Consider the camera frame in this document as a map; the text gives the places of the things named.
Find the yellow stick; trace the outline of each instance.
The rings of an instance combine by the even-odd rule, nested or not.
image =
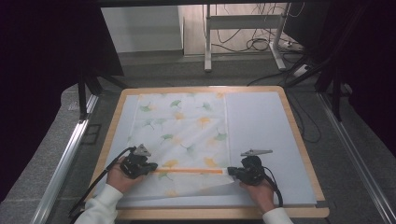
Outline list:
[[[198,173],[222,175],[222,169],[197,169],[197,168],[157,168],[152,173]]]

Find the wooden frame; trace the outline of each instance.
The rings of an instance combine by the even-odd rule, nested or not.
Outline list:
[[[150,94],[150,93],[173,93],[173,92],[266,92],[276,91],[279,94],[286,116],[293,132],[295,141],[300,150],[303,163],[311,185],[314,189],[317,202],[325,202],[323,192],[320,188],[318,178],[315,174],[311,160],[306,151],[303,138],[298,130],[288,99],[282,88],[278,86],[263,87],[177,87],[177,88],[145,88],[127,89],[121,93],[116,111],[111,120],[106,140],[102,147],[96,168],[92,176],[93,180],[105,169],[106,159],[111,148],[111,143],[120,120],[122,108],[128,95]],[[299,206],[285,207],[290,217],[327,217],[330,213],[329,207],[322,206]],[[208,208],[126,208],[119,210],[118,219],[262,219],[262,213],[256,207],[208,207]]]

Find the white sleeve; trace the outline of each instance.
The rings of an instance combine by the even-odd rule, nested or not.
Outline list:
[[[108,184],[95,197],[85,204],[85,211],[75,223],[78,224],[109,224],[114,223],[117,217],[116,204],[123,194]]]
[[[262,220],[264,220],[265,224],[292,224],[285,209],[281,207],[262,215]]]

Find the floor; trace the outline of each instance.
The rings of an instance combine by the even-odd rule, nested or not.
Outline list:
[[[202,17],[197,8],[191,14]],[[218,6],[218,11],[233,13],[231,6]],[[194,29],[198,36],[202,29]],[[220,33],[226,39],[232,35]],[[230,48],[243,48],[244,39]],[[118,77],[130,86],[172,87],[172,86],[209,86],[230,85],[246,86],[253,80],[253,85],[278,85],[285,80],[284,75],[269,76],[278,73],[270,52],[260,54],[219,54],[213,58],[213,71],[204,71],[203,47],[189,49],[188,56],[183,55],[145,55],[139,58],[128,53],[120,55],[125,77]],[[296,62],[297,55],[290,55],[290,61]],[[331,213],[327,218],[294,218],[294,223],[384,223],[379,215],[372,197],[361,181],[345,147],[341,143],[334,127],[330,123],[323,106],[320,104],[313,84],[317,77],[311,77],[294,88],[288,89],[293,114],[302,131],[302,137],[308,154],[314,165],[319,183],[326,197]],[[63,187],[50,211],[47,223],[69,223],[67,213],[74,202],[84,193],[92,178],[92,171],[97,162],[101,145],[106,137],[109,122],[121,89],[100,80],[104,88],[91,121],[91,126],[100,126],[96,138],[86,134],[72,168],[64,180]],[[77,86],[64,91],[62,107],[48,134],[43,139],[37,153],[26,167],[5,201],[0,204],[0,223],[27,223],[33,218],[37,205],[56,166],[61,159],[68,140],[78,123]],[[380,188],[384,191],[390,205],[396,207],[396,159],[384,144],[368,128],[349,105],[347,96],[341,100],[343,125],[354,141],[362,159],[369,168]],[[189,221],[191,223],[262,223],[259,220],[216,220]],[[132,223],[183,223],[183,221],[133,221]]]

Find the cloth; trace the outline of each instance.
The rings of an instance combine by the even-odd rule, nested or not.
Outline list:
[[[229,175],[172,173],[166,169],[223,169],[230,166],[224,94],[140,94],[128,146],[144,144],[148,162],[165,171],[150,174],[126,198],[206,196],[212,187],[233,183]]]
[[[76,224],[110,224],[117,217],[116,204],[122,193],[106,184],[102,191],[87,201],[85,212],[79,216]],[[262,215],[265,224],[292,224],[283,208],[276,208]]]
[[[265,224],[292,224],[284,208],[276,208],[265,213],[262,220]]]
[[[83,212],[75,223],[77,224],[109,224],[117,217],[116,204],[122,198],[122,193],[106,184],[102,191],[85,204]]]

